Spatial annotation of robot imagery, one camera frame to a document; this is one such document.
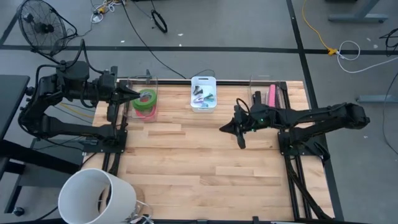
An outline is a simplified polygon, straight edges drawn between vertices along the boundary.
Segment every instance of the gray floor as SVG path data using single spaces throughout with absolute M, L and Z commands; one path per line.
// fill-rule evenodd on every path
M 60 14 L 77 26 L 79 34 L 90 28 L 89 0 L 48 0 Z M 365 1 L 332 3 L 308 0 L 306 16 L 321 33 L 325 42 L 338 48 L 342 41 L 353 40 L 362 49 L 384 50 L 384 40 L 378 37 L 397 28 L 395 10 L 398 2 L 381 1 L 372 12 L 386 13 L 390 19 L 383 24 L 335 24 L 327 21 L 330 13 L 354 12 Z M 8 26 L 20 1 L 3 0 L 6 7 L 0 8 L 0 32 Z M 303 0 L 293 0 L 297 23 L 305 49 L 322 49 L 317 35 L 301 18 Z M 150 2 L 138 2 L 149 12 Z M 196 47 L 275 47 L 297 48 L 289 12 L 285 1 L 273 0 L 158 0 L 157 10 L 169 25 L 169 33 L 163 35 L 152 29 L 153 22 L 133 4 L 127 11 L 142 38 L 151 46 L 196 46 Z M 126 20 L 123 9 L 116 7 L 108 13 L 86 37 L 89 46 L 142 46 Z M 78 45 L 79 40 L 70 42 Z M 27 45 L 16 24 L 7 38 L 6 45 Z M 70 60 L 76 52 L 64 51 L 57 59 Z M 213 69 L 218 79 L 249 79 L 251 75 L 270 75 L 274 80 L 304 80 L 298 54 L 253 53 L 253 52 L 155 52 L 168 66 L 191 76 L 204 69 Z M 89 51 L 90 62 L 98 69 L 119 67 L 120 76 L 144 74 L 149 69 L 159 78 L 178 78 L 161 66 L 148 52 Z M 336 57 L 306 55 L 319 106 L 343 101 L 354 102 L 362 94 L 385 94 L 393 76 L 398 72 L 392 62 L 363 73 L 348 74 L 338 66 Z M 38 65 L 48 60 L 37 54 L 21 50 L 0 50 L 0 73 L 29 75 L 34 77 Z M 355 62 L 343 62 L 349 70 L 359 70 L 386 60 L 385 56 L 363 55 Z M 52 71 L 44 70 L 42 75 Z M 392 93 L 398 94 L 395 84 Z M 345 220 L 366 223 L 395 223 L 398 207 L 398 156 L 385 144 L 382 136 L 382 105 L 363 105 L 371 124 L 359 131 L 339 130 L 327 134 L 336 184 Z M 398 132 L 395 114 L 396 105 L 386 107 L 386 134 L 393 146 L 398 148 L 395 136 Z M 63 121 L 84 123 L 56 109 L 49 113 Z M 23 133 L 14 120 L 6 139 L 29 146 L 32 137 Z M 0 211 L 5 206 L 16 176 L 7 174 L 0 182 Z M 57 203 L 58 188 L 26 187 L 22 190 L 18 206 L 26 208 L 23 217 L 0 213 L 1 222 L 33 220 L 51 210 Z M 50 217 L 59 217 L 55 212 Z

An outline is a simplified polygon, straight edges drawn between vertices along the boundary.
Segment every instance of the white basket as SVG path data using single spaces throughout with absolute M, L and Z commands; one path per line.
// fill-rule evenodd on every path
M 203 93 L 194 95 L 195 87 L 199 86 Z M 206 97 L 209 94 L 214 96 L 213 101 L 204 101 L 203 103 L 196 103 L 198 97 Z M 212 113 L 217 106 L 217 88 L 216 79 L 214 77 L 193 77 L 191 78 L 191 107 L 196 113 Z

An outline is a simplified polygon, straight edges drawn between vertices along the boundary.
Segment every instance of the fan grille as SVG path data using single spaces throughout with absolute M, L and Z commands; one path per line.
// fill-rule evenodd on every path
M 52 57 L 65 47 L 65 24 L 52 6 L 25 0 L 18 10 L 19 28 L 34 51 Z

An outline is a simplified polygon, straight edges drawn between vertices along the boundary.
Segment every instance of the wooden table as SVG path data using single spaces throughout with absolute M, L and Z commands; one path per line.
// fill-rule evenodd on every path
M 303 83 L 287 82 L 287 87 L 291 108 L 308 109 Z M 157 122 L 129 121 L 118 177 L 131 183 L 138 199 L 152 206 L 155 219 L 293 220 L 278 130 L 247 133 L 247 148 L 240 149 L 235 136 L 218 128 L 230 122 L 237 97 L 249 102 L 248 87 L 217 86 L 217 94 L 214 113 L 194 113 L 189 85 L 159 85 Z M 106 107 L 98 104 L 94 126 L 108 123 Z M 84 169 L 100 169 L 103 157 L 95 155 Z M 308 191 L 333 216 L 321 160 L 301 158 Z

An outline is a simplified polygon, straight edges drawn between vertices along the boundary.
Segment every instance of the yellow cable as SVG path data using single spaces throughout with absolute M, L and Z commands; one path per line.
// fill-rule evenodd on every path
M 331 47 L 328 47 L 328 46 L 324 43 L 324 41 L 322 40 L 322 37 L 321 37 L 320 33 L 319 33 L 314 27 L 312 27 L 312 26 L 310 25 L 310 23 L 307 21 L 307 19 L 305 18 L 305 15 L 304 15 L 305 3 L 307 3 L 307 0 L 304 0 L 303 8 L 302 8 L 302 10 L 301 10 L 301 13 L 302 13 L 302 16 L 303 16 L 303 19 L 304 19 L 305 23 L 309 26 L 309 28 L 311 28 L 312 30 L 314 30 L 314 31 L 318 34 L 319 39 L 321 40 L 321 43 L 323 44 L 323 46 L 326 47 L 326 49 L 328 49 L 328 55 L 332 56 L 332 55 L 336 54 L 336 52 L 337 52 L 338 50 L 337 50 L 337 49 L 333 49 L 333 48 L 331 48 Z
M 60 103 L 60 105 L 63 106 L 64 108 L 66 108 L 66 109 L 72 111 L 72 112 L 75 112 L 75 113 L 78 114 L 78 115 L 85 116 L 85 117 L 87 117 L 87 118 L 94 118 L 94 116 L 87 115 L 87 114 L 84 114 L 84 113 L 79 112 L 79 111 L 77 111 L 77 110 L 74 110 L 74 109 L 70 108 L 69 106 L 67 106 L 67 105 L 65 105 L 65 104 L 63 104 L 63 103 Z

